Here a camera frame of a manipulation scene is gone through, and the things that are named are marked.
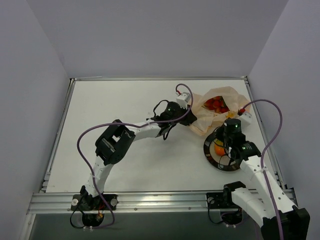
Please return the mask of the orange green fake mango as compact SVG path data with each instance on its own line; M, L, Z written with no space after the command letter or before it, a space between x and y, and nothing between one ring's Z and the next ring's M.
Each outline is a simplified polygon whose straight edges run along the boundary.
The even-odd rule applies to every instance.
M223 156L225 154L225 149L222 141L218 139L214 141L214 151L218 156Z

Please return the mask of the red fake lychee bunch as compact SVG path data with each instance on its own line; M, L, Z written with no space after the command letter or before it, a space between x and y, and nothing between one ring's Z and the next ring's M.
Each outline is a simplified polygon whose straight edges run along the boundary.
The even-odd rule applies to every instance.
M224 114L230 110L222 96L215 96L208 99L203 104L203 107L209 111L214 111L217 114Z

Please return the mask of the translucent beige plastic bag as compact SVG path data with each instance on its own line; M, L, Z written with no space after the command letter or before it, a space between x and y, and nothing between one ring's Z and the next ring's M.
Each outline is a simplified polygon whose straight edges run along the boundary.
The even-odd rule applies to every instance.
M228 112L218 114L203 107L207 100L217 96L223 97L229 108ZM237 118L238 111L248 103L249 100L244 95L230 86L212 88L204 95L194 93L191 111L197 120L189 128L195 134L204 136L211 128L222 125L227 118Z

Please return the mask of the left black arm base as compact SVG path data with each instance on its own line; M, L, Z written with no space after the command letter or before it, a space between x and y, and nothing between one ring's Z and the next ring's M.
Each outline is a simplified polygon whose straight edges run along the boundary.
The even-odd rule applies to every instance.
M103 199L100 196L90 197L75 194L71 201L70 210L72 211L69 218L70 225L74 229L102 229L115 224L114 211L117 208L118 196L116 194L103 193ZM111 213L111 222L103 224L106 213ZM73 216L75 213L81 213L81 223L74 223Z

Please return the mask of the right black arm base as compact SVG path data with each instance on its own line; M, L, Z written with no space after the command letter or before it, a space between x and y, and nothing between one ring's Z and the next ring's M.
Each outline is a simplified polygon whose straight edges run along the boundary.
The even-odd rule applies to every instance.
M243 210L226 200L222 192L207 192L206 205L208 219L213 225L236 228L245 221ZM219 220L213 220L211 210L219 211Z

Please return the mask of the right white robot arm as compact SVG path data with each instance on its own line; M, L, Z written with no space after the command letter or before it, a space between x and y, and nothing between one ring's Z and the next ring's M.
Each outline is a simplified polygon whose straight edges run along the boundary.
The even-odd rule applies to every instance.
M252 194L241 181L236 181L224 185L223 203L244 210L260 227L265 240L305 240L310 223L308 211L298 208L284 193L265 166L257 146L246 140L241 126L239 119L228 118L217 129L217 138L258 195Z

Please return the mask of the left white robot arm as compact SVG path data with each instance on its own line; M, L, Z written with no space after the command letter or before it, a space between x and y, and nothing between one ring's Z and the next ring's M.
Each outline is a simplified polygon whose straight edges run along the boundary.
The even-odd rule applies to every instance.
M80 190L80 195L84 196L83 204L90 210L100 206L99 194L104 191L111 169L125 157L133 142L161 136L166 140L170 130L177 124L189 126L196 120L189 104L183 108L174 101L168 101L161 114L154 114L142 123L124 124L119 119L114 120L94 144L95 163L89 168L91 176Z

